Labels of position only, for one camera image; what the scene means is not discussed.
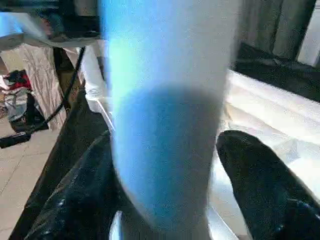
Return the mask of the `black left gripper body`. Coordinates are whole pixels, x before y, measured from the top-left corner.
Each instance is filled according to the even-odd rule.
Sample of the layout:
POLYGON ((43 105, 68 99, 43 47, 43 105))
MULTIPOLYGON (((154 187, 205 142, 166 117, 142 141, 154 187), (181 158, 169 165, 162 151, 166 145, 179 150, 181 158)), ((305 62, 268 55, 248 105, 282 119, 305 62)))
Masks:
POLYGON ((101 35, 97 0, 59 0, 47 11, 49 39, 98 38, 101 35))

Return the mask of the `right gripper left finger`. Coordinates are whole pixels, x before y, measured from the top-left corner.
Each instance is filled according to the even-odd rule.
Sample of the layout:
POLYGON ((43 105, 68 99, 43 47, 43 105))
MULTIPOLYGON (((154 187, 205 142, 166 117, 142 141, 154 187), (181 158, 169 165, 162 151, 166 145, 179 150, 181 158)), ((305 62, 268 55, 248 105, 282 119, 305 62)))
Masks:
POLYGON ((26 240, 108 240, 122 191, 106 130, 82 154, 50 155, 31 206, 40 210, 26 240))

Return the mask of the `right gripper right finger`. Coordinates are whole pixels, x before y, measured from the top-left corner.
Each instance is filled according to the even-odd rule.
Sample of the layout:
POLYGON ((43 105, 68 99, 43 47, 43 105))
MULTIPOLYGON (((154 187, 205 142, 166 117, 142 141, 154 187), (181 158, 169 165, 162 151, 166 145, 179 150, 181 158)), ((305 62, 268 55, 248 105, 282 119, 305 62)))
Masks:
POLYGON ((254 240, 318 240, 320 204, 257 137, 225 130, 216 150, 254 240))

